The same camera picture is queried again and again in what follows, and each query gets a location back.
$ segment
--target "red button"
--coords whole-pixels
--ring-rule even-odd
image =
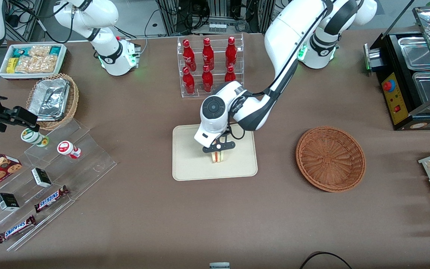
[[[393,87],[393,85],[389,81],[386,81],[383,84],[383,90],[385,90],[386,92],[389,91],[389,90],[391,90],[392,87]]]

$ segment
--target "table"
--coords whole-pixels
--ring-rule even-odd
[[[299,66],[255,132],[256,176],[194,182],[172,178],[172,130],[198,124],[203,101],[180,96],[176,38],[150,39],[140,68],[121,77],[99,66],[89,43],[68,43],[75,117],[119,164],[18,251],[0,247],[0,268],[297,268],[318,250],[354,268],[430,268],[430,185],[417,163],[430,155],[430,131],[392,130],[376,77],[363,73],[363,44],[379,33],[346,31],[326,68]],[[246,87],[257,92],[274,72],[263,36],[244,37]],[[2,79],[3,103],[25,104],[33,85]],[[298,139],[322,125],[365,152],[365,177],[351,191],[316,189],[295,164]],[[21,131],[0,133],[0,153],[23,153]],[[343,264],[316,257],[306,268],[316,266]]]

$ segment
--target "snickers bar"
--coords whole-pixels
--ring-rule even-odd
[[[5,233],[0,234],[0,244],[2,242],[5,242],[8,240],[11,236],[15,235],[16,233],[19,233],[20,231],[24,230],[25,228],[34,225],[36,226],[36,219],[33,215],[29,216],[29,218],[18,225],[14,226],[13,228],[7,230]]]
[[[54,194],[51,194],[48,198],[44,199],[40,203],[36,204],[34,208],[36,209],[36,213],[41,212],[45,207],[48,207],[53,202],[57,201],[59,198],[63,197],[69,190],[64,185],[61,189],[58,189]]]

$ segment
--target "wicker basket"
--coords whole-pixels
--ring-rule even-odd
[[[354,188],[366,170],[365,155],[357,141],[329,126],[303,134],[296,146],[296,162],[311,184],[329,192]]]
[[[71,87],[69,89],[69,96],[67,97],[65,116],[61,121],[38,121],[39,126],[41,126],[41,129],[43,130],[52,131],[56,127],[68,123],[74,117],[75,111],[77,109],[77,102],[79,101],[79,90],[77,89],[77,85],[75,84],[74,80],[72,80],[70,76],[65,74],[57,74],[47,78],[43,78],[42,80],[55,80],[57,78],[63,78],[71,84]],[[26,109],[29,109],[29,104],[31,103],[32,95],[34,94],[36,85],[34,85],[34,87],[32,88],[31,93],[29,94],[29,98],[26,101]]]

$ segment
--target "red soda bottle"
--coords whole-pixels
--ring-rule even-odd
[[[237,77],[235,76],[235,74],[233,73],[233,66],[230,65],[227,68],[227,73],[225,74],[225,82],[229,82],[229,81],[234,81],[237,79]]]
[[[227,50],[225,51],[225,57],[227,59],[225,62],[227,68],[230,65],[235,66],[237,63],[237,48],[235,47],[235,38],[233,36],[228,38],[228,46]]]
[[[188,95],[192,95],[195,93],[195,81],[193,80],[193,76],[190,74],[190,70],[188,67],[184,67],[183,69],[184,76],[182,80],[184,81],[184,87],[187,91]]]
[[[210,45],[210,38],[203,38],[203,64],[208,65],[210,70],[215,68],[215,57],[214,57],[214,49]]]
[[[184,62],[186,66],[188,66],[190,70],[194,72],[197,70],[197,64],[195,63],[195,53],[193,53],[193,49],[191,49],[188,39],[184,39],[182,44],[184,45]]]
[[[214,77],[210,72],[210,67],[208,65],[203,66],[202,80],[203,80],[203,90],[205,92],[211,92],[212,86],[214,84]]]

